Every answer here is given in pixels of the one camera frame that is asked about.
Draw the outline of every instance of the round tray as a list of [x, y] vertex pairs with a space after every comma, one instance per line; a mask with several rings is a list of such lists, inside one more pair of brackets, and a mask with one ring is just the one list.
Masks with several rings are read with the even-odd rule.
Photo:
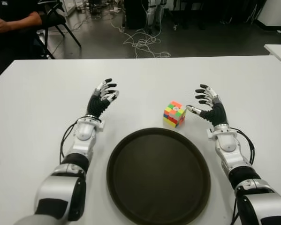
[[142, 225], [184, 225], [207, 204], [208, 166], [179, 133], [148, 128], [125, 137], [107, 167], [107, 185], [118, 209]]

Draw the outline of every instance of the black chair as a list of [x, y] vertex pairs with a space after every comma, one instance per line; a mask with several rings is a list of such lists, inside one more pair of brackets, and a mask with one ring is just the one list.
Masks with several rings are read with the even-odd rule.
[[38, 2], [39, 11], [42, 11], [44, 14], [40, 15], [42, 20], [42, 25], [38, 28], [39, 30], [45, 30], [45, 47], [47, 48], [48, 42], [48, 29], [50, 27], [55, 27], [63, 36], [63, 32], [60, 30], [58, 25], [64, 26], [67, 32], [71, 35], [71, 37], [75, 40], [78, 46], [81, 48], [80, 42], [76, 39], [74, 34], [66, 25], [66, 19], [64, 16], [57, 13], [57, 9], [60, 9], [64, 12], [62, 7], [62, 2], [60, 0], [40, 0]]

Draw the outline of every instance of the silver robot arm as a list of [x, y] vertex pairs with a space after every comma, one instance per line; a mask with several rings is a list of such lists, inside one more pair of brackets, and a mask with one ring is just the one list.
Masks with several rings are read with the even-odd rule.
[[99, 117], [119, 95], [117, 90], [109, 90], [116, 87], [111, 81], [107, 79], [95, 89], [86, 115], [71, 125], [71, 129], [76, 126], [74, 143], [60, 165], [39, 187], [35, 214], [22, 218], [15, 225], [63, 225], [68, 221], [77, 221], [83, 215], [86, 173], [92, 159], [96, 132], [102, 131], [104, 125]]
[[199, 103], [212, 109], [201, 110], [191, 105], [189, 111], [210, 121], [214, 131], [208, 137], [215, 141], [215, 150], [221, 165], [234, 189], [237, 208], [242, 225], [281, 225], [281, 196], [255, 172], [243, 156], [237, 140], [237, 132], [230, 128], [226, 112], [219, 96], [207, 85], [196, 90], [201, 95]]

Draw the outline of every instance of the colorful cube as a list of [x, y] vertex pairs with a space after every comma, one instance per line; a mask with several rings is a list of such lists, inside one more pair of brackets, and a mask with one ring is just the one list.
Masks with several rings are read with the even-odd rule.
[[171, 102], [163, 112], [163, 120], [173, 127], [181, 125], [185, 120], [186, 110], [177, 102]]

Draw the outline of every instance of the wall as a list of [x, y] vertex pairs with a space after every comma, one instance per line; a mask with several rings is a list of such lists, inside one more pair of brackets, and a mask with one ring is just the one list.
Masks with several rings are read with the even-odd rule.
[[281, 0], [267, 0], [258, 20], [266, 26], [281, 27]]

